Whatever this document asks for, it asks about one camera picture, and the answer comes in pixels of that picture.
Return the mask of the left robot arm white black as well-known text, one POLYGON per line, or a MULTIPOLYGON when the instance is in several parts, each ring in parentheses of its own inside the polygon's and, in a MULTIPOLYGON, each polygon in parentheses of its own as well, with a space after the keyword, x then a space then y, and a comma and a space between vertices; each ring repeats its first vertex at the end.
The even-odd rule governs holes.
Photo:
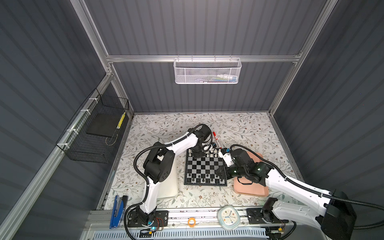
POLYGON ((133 167, 145 180, 145 190, 141 202, 129 206, 124 212, 124 228, 130 239, 135 237, 128 227, 129 213, 134 211, 146 226, 153 224, 160 186, 169 177, 175 157, 191 148, 196 148, 202 155, 203 144, 212 142, 213 132, 210 127, 199 124, 169 143, 156 142, 136 155, 133 167))

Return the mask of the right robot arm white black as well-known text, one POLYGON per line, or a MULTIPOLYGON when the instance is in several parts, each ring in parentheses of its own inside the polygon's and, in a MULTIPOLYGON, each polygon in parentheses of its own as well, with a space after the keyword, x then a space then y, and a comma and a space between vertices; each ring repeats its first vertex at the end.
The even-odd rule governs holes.
POLYGON ((274 219, 289 220, 320 229, 332 240, 349 240, 354 230, 369 230, 382 227, 383 221, 357 226, 357 214, 353 205, 383 210, 377 204, 355 201, 342 191, 330 192, 285 175, 274 163, 256 155, 260 159, 255 162, 252 151, 235 144, 232 148, 218 149, 217 155, 224 160, 224 165, 216 170, 216 174, 227 180, 245 178, 249 184, 259 184, 278 190, 304 204, 303 207, 285 203, 276 198, 269 198, 262 208, 262 215, 267 223, 274 219))

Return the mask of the white chess pieces on board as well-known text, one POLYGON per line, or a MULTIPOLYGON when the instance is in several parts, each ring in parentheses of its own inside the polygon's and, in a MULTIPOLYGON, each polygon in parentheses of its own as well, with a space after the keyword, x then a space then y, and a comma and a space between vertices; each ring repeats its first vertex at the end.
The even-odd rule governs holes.
MULTIPOLYGON (((205 155, 205 157, 204 158, 218 158, 218 154, 219 154, 219 151, 220 151, 221 149, 210 149, 210 150, 208 150, 207 152, 206 152, 206 155, 205 155)), ((188 153, 188 156, 189 157, 192 157, 192 150, 191 149, 189 149, 188 151, 187 151, 187 153, 188 153)))

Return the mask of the black white chess board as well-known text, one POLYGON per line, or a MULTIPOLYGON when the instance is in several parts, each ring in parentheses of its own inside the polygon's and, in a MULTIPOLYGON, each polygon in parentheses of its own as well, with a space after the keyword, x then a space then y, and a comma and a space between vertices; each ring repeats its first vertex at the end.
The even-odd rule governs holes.
MULTIPOLYGON (((219 166, 224 166, 224 165, 225 165, 224 160, 219 157, 195 159, 193 157, 189 157, 187 153, 186 164, 185 164, 185 177, 189 173, 215 174, 215 170, 217 170, 219 166)), ((187 186, 212 186, 212 185, 187 185, 187 186)))

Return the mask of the black chess pieces on board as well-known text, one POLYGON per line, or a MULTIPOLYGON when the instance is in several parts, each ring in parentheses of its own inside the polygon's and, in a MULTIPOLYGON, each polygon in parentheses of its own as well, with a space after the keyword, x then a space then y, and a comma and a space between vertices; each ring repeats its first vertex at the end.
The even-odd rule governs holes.
POLYGON ((215 174, 193 174, 189 173, 185 177, 185 185, 212 185, 226 186, 227 181, 215 174))

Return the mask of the red white marker pen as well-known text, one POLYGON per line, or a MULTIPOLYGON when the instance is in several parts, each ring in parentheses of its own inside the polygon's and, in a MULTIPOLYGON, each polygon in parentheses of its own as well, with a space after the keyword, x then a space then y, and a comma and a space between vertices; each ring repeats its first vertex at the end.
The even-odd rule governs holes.
POLYGON ((217 136, 217 134, 216 134, 215 132, 213 132, 213 136, 214 136, 214 138, 215 138, 215 142, 216 142, 217 147, 218 147, 219 149, 221 149, 222 146, 221 146, 220 141, 219 141, 219 138, 218 138, 218 136, 217 136))

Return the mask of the pink plastic tray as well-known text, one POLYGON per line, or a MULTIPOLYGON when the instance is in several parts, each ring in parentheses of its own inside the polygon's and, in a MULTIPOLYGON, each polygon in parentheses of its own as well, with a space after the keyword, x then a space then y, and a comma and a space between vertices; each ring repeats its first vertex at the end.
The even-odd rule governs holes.
POLYGON ((269 188, 265 186, 268 166, 259 155, 237 149, 233 151, 234 165, 230 173, 234 177, 234 190, 241 195, 267 197, 269 188))

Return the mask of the mint green alarm clock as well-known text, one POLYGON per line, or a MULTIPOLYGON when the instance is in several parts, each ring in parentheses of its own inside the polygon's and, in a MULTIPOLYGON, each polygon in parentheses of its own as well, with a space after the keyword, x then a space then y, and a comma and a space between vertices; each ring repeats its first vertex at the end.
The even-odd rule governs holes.
POLYGON ((236 229, 241 223, 240 215, 233 206, 224 206, 221 208, 218 211, 217 217, 219 224, 226 231, 236 229))

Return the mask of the white plastic tray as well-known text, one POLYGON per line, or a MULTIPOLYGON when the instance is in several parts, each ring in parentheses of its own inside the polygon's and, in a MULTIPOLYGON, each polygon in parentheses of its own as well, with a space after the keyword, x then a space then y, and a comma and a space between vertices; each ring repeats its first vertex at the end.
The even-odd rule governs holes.
POLYGON ((178 171, 177 163, 173 163, 170 175, 160 185, 157 200, 167 200, 178 195, 178 171))

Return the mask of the yellow brush in basket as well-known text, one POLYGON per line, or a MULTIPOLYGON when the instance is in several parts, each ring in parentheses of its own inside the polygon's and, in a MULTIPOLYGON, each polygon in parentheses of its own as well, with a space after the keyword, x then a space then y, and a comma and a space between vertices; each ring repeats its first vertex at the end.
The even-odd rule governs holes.
POLYGON ((125 119, 125 116, 126 116, 126 112, 124 112, 121 117, 120 117, 120 120, 118 122, 118 125, 117 125, 117 130, 119 130, 124 122, 124 119, 125 119))

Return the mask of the blue clamp tool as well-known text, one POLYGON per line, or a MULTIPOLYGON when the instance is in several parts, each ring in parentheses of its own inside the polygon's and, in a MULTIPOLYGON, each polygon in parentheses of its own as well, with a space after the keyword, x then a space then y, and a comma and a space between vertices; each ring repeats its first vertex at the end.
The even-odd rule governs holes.
POLYGON ((119 226, 121 219, 123 218, 123 213, 126 209, 128 203, 128 196, 124 195, 120 197, 119 195, 115 196, 114 206, 111 215, 110 229, 115 229, 119 226))

